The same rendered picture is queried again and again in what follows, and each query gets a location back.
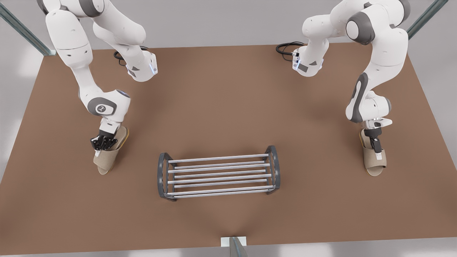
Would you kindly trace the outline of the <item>beige slipper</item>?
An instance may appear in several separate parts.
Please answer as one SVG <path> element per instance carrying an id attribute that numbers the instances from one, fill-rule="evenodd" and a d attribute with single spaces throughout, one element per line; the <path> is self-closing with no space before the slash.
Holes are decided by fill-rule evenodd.
<path id="1" fill-rule="evenodd" d="M 383 168 L 387 166 L 385 151 L 382 149 L 382 152 L 380 153 L 382 158 L 378 160 L 375 150 L 372 148 L 370 138 L 364 134 L 364 130 L 361 130 L 360 132 L 360 139 L 363 146 L 365 169 L 370 176 L 376 177 L 380 175 Z"/>
<path id="2" fill-rule="evenodd" d="M 109 150 L 101 150 L 98 157 L 93 158 L 93 163 L 97 165 L 101 175 L 107 174 L 114 166 L 120 148 L 124 145 L 129 136 L 129 129 L 121 126 L 116 132 L 115 138 L 118 140 Z"/>

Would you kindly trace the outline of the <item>grey metal shoe rack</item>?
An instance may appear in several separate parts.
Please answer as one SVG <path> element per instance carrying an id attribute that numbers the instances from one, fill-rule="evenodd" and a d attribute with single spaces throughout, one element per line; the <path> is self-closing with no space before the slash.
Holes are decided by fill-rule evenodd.
<path id="1" fill-rule="evenodd" d="M 281 174 L 274 145 L 264 153 L 174 160 L 159 156 L 157 187 L 161 198 L 220 196 L 264 192 L 280 188 Z"/>

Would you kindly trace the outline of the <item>silver frame post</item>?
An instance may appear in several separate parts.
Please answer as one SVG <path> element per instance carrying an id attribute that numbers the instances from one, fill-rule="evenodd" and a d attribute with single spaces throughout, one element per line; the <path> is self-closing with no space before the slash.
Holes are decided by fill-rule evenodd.
<path id="1" fill-rule="evenodd" d="M 245 236 L 221 237 L 221 247 L 230 248 L 230 257 L 248 257 L 245 250 L 247 240 Z"/>
<path id="2" fill-rule="evenodd" d="M 55 56 L 56 51 L 48 48 L 10 10 L 0 3 L 0 17 L 44 56 Z"/>
<path id="3" fill-rule="evenodd" d="M 449 0 L 434 0 L 430 6 L 407 29 L 408 39 L 413 36 L 439 11 Z"/>

